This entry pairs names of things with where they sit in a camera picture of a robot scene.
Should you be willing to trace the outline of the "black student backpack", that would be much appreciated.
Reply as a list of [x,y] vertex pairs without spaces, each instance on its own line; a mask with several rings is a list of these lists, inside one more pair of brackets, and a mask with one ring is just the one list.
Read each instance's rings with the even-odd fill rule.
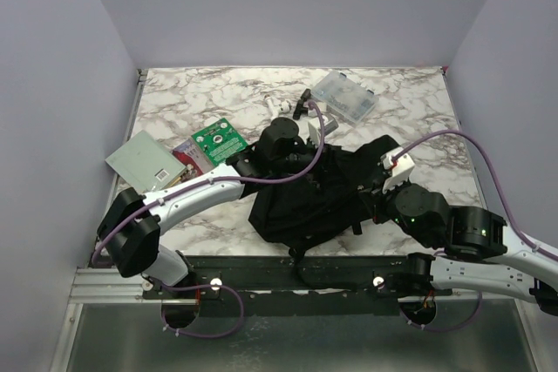
[[299,283],[312,289],[359,287],[347,280],[306,281],[300,262],[308,250],[349,228],[355,235],[362,233],[361,224],[371,216],[357,187],[381,186],[380,158],[397,147],[399,143],[389,135],[361,145],[355,152],[332,145],[330,170],[324,177],[266,186],[256,195],[248,222],[265,241],[289,249]]

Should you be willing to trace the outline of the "grey-green notebook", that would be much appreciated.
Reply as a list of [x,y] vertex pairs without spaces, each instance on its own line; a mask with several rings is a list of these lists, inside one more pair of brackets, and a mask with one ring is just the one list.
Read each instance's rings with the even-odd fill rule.
[[105,162],[137,192],[155,192],[169,187],[186,166],[149,133],[132,136]]

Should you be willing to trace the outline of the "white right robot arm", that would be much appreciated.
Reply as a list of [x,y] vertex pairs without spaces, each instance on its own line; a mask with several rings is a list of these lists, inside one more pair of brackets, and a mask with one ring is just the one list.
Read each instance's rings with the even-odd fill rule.
[[390,191],[358,189],[377,224],[394,222],[422,247],[441,255],[408,254],[400,271],[376,286],[397,297],[454,289],[500,294],[557,314],[557,251],[515,232],[499,215],[477,206],[451,206],[440,193],[405,183]]

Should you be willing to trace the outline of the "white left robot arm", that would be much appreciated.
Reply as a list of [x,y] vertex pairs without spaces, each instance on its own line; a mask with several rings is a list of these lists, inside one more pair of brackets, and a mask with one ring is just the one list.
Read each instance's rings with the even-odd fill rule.
[[122,277],[143,275],[161,283],[173,297],[185,297],[194,278],[185,257],[161,245],[161,236],[214,206],[304,177],[317,165],[324,147],[323,121],[316,139],[305,143],[295,121],[276,118],[255,143],[196,179],[144,194],[129,187],[117,195],[101,221],[92,261],[107,251]]

